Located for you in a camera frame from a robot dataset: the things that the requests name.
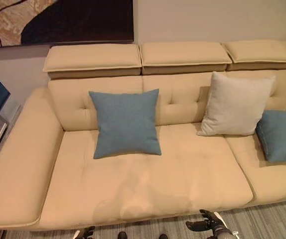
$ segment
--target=blue throw pillow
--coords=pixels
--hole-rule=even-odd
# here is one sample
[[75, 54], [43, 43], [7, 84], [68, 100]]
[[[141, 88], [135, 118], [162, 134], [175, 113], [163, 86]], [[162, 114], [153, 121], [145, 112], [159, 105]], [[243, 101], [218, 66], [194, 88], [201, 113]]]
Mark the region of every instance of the blue throw pillow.
[[256, 133], [269, 162], [286, 161], [286, 111], [264, 111]]
[[89, 95], [99, 125], [94, 159], [128, 152], [161, 155], [155, 129], [158, 89], [143, 94], [89, 92]]

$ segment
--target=sofa armrest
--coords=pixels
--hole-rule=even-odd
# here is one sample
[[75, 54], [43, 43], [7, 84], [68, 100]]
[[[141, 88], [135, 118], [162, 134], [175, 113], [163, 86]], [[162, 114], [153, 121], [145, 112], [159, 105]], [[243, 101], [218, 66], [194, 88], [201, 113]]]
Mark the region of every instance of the sofa armrest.
[[33, 91], [0, 151], [0, 228], [36, 223], [63, 137], [47, 88]]

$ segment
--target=throw pillow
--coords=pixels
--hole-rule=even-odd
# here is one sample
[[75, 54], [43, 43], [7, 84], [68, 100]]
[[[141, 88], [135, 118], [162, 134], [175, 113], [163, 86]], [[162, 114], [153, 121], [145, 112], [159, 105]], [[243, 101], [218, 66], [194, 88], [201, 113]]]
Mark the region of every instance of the throw pillow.
[[158, 89], [143, 94], [89, 92], [89, 95], [99, 125], [94, 159], [127, 152], [161, 155], [155, 129]]
[[286, 111], [264, 111], [256, 133], [269, 162], [286, 161]]
[[275, 76], [239, 79], [213, 72], [205, 116], [198, 135], [254, 134], [274, 81]]

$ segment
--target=headrest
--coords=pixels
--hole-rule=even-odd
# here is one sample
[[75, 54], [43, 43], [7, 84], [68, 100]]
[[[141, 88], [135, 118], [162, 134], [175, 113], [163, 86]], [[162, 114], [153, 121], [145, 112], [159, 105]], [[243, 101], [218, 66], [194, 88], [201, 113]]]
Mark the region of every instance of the headrest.
[[231, 59], [216, 42], [156, 42], [140, 46], [143, 75], [224, 71]]
[[54, 46], [44, 72], [51, 79], [139, 75], [139, 48], [135, 44], [89, 44]]
[[228, 71], [286, 69], [286, 41], [233, 41], [222, 46], [233, 60]]

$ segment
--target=white throw pillow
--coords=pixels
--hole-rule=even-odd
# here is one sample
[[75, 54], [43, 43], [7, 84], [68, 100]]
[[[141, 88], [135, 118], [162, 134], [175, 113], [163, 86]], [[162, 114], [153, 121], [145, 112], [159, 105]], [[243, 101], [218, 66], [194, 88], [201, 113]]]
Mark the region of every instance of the white throw pillow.
[[275, 79], [229, 78], [213, 72], [205, 116], [197, 134], [254, 134]]

